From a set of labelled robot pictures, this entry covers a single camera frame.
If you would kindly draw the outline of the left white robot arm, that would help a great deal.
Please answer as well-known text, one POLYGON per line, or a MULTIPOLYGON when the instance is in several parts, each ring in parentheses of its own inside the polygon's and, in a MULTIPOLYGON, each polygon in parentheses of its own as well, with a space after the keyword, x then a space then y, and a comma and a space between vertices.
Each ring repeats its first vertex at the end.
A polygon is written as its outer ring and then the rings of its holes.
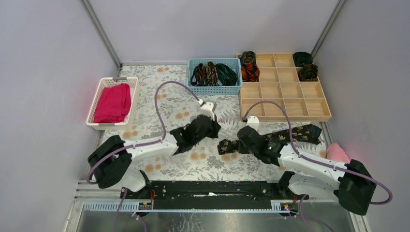
POLYGON ((191 123, 166 133, 165 138, 125 141, 111 136, 89 157, 89 184, 100 189, 112 186, 126 188, 139 199, 149 195, 149 180, 143 171, 131 168, 135 163, 161 156, 187 152, 204 138, 217 138, 221 129, 217 118, 199 115, 191 123))

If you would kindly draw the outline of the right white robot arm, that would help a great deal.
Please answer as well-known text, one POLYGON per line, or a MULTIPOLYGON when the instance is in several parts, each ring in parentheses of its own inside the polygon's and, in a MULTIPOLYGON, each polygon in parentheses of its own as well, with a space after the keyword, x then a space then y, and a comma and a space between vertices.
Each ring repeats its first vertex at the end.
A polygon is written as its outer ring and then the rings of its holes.
POLYGON ((295 152, 291 143, 276 138, 266 140, 254 128, 245 126, 237 137, 242 146, 267 164, 289 168, 277 186, 278 195, 309 195, 338 202, 344 209, 366 215, 376 184, 367 168, 357 160, 349 163, 295 152))

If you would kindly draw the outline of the dark floral necktie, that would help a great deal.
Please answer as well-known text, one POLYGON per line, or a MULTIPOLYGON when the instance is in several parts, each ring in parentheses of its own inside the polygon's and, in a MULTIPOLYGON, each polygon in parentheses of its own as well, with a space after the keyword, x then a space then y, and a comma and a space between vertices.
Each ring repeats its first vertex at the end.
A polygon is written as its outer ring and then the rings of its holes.
MULTIPOLYGON (((303 125, 292 128, 292 137, 295 142, 306 142, 314 145, 320 143, 319 137, 322 129, 313 124, 303 125)), ((280 140, 285 145, 290 143, 290 132, 289 129, 281 130, 277 132, 267 133, 263 135, 263 138, 267 141, 271 138, 280 140)), ((248 150, 238 140, 221 140, 217 146, 218 153, 220 155, 239 153, 239 154, 249 154, 248 150)))

